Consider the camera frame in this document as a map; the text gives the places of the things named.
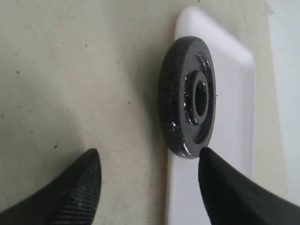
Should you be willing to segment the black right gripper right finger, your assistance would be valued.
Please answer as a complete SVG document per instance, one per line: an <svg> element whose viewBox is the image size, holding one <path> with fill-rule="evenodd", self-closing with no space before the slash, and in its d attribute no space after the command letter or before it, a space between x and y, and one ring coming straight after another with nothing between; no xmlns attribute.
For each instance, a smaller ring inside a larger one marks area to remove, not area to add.
<svg viewBox="0 0 300 225"><path fill-rule="evenodd" d="M299 206L267 191L210 148L199 156L198 180L213 225L298 225Z"/></svg>

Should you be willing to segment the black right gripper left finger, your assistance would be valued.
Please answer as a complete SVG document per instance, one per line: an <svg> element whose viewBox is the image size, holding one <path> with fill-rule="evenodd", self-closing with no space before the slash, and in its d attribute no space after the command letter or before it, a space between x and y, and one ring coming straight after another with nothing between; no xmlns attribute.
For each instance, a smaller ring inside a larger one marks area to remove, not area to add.
<svg viewBox="0 0 300 225"><path fill-rule="evenodd" d="M51 183L1 212L2 225L91 225L101 193L101 163L89 149Z"/></svg>

